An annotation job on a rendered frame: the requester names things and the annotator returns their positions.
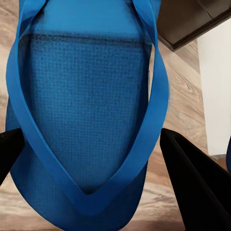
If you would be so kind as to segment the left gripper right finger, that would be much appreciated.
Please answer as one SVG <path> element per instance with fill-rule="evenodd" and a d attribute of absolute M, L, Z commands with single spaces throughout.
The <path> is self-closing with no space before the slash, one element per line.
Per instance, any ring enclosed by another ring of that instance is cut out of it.
<path fill-rule="evenodd" d="M 186 231 L 231 231 L 231 174 L 176 131 L 160 147 Z"/>

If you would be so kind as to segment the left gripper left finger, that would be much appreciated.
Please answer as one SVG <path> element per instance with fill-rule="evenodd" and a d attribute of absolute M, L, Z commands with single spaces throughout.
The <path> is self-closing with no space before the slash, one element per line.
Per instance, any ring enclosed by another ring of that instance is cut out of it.
<path fill-rule="evenodd" d="M 20 128 L 0 133 L 0 186 L 25 146 Z"/>

